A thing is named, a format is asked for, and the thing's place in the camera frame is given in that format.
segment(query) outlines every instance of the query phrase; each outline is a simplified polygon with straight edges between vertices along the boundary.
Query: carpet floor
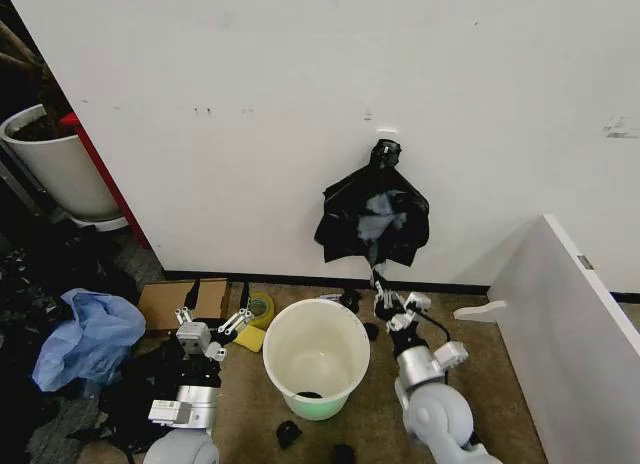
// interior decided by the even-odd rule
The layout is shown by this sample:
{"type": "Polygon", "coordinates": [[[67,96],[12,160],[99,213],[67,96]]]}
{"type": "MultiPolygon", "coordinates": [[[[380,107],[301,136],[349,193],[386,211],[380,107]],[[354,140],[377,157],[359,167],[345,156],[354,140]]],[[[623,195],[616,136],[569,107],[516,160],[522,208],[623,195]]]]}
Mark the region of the carpet floor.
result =
{"type": "MultiPolygon", "coordinates": [[[[241,284],[232,284],[229,312],[238,308],[241,288],[241,284]]],[[[340,292],[267,284],[252,284],[251,290],[270,294],[276,302],[276,311],[302,299],[340,292]]],[[[382,329],[380,321],[372,315],[373,293],[369,290],[361,293],[358,317],[382,329]]],[[[467,362],[450,373],[450,384],[469,401],[481,441],[504,463],[546,462],[497,326],[453,320],[455,309],[485,304],[486,298],[448,294],[430,297],[431,316],[447,326],[453,338],[462,341],[469,351],[467,362]]],[[[428,323],[421,324],[420,334],[433,347],[444,342],[441,331],[428,323]]],[[[329,464],[333,447],[343,443],[353,447],[361,464],[434,462],[429,451],[413,443],[404,431],[393,390],[397,364],[391,340],[384,332],[371,343],[371,362],[360,386],[336,416],[321,422],[304,421],[289,410],[269,381],[261,354],[235,344],[228,346],[228,350],[213,434],[223,463],[329,464]],[[282,451],[275,432],[288,419],[296,422],[302,436],[282,451]]],[[[136,462],[142,460],[142,455],[136,456],[136,462]]],[[[86,446],[77,462],[124,464],[126,458],[102,442],[86,446]]]]}

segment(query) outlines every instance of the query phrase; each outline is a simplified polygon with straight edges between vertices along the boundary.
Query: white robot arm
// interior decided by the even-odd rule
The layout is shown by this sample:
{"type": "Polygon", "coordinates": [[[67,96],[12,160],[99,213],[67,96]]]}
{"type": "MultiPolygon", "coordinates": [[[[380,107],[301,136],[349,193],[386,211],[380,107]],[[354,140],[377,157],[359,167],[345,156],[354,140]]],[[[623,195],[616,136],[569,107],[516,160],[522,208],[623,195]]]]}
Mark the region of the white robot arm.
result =
{"type": "Polygon", "coordinates": [[[252,318],[248,309],[240,309],[212,332],[205,323],[194,322],[186,307],[176,310],[180,324],[176,337],[184,351],[181,385],[175,401],[155,400],[149,412],[149,420],[175,429],[153,443],[144,464],[219,464],[211,431],[221,385],[220,362],[227,355],[224,345],[252,318]]]}
{"type": "Polygon", "coordinates": [[[400,368],[395,391],[409,435],[425,444],[438,464],[501,464],[482,444],[472,444],[473,415],[466,399],[453,387],[438,382],[448,369],[463,362],[468,353],[461,342],[447,342],[431,353],[416,334],[417,320],[431,301],[412,292],[404,300],[395,292],[383,290],[381,278],[375,315],[383,319],[394,342],[394,355],[400,368]]]}

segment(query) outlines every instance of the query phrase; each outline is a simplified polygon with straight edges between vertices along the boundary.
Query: white panel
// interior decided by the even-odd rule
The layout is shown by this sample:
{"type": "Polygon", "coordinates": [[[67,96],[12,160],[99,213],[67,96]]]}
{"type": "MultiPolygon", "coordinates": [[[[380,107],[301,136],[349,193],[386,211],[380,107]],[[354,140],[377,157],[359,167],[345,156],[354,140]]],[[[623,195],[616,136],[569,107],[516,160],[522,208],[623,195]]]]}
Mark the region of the white panel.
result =
{"type": "Polygon", "coordinates": [[[489,291],[550,463],[640,462],[640,335],[553,216],[489,291]]]}
{"type": "Polygon", "coordinates": [[[488,284],[552,211],[640,291],[639,1],[14,3],[165,268],[367,277],[313,234],[390,125],[432,239],[389,278],[488,284]]]}

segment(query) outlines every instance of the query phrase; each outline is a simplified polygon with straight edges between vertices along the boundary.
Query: blue plastic bag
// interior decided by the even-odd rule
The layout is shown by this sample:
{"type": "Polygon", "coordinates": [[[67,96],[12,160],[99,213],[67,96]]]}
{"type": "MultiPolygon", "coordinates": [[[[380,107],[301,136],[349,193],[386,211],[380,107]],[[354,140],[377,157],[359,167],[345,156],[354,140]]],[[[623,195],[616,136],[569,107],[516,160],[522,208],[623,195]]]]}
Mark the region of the blue plastic bag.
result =
{"type": "Polygon", "coordinates": [[[144,334],[144,317],[118,296],[72,289],[61,297],[74,320],[60,324],[42,345],[33,380],[43,391],[56,391],[76,377],[109,384],[144,334]]]}

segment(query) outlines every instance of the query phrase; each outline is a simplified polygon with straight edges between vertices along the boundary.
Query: soil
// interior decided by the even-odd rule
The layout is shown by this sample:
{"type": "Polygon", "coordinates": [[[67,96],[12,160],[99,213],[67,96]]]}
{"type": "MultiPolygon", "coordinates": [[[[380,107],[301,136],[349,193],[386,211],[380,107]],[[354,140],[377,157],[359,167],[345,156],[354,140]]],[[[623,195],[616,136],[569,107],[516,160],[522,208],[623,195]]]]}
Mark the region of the soil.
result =
{"type": "Polygon", "coordinates": [[[75,132],[73,129],[62,128],[61,134],[55,136],[53,131],[53,125],[51,121],[47,119],[47,116],[41,116],[33,122],[30,122],[26,126],[21,127],[11,135],[12,138],[18,141],[49,141],[51,139],[57,139],[61,137],[73,136],[75,132]]]}

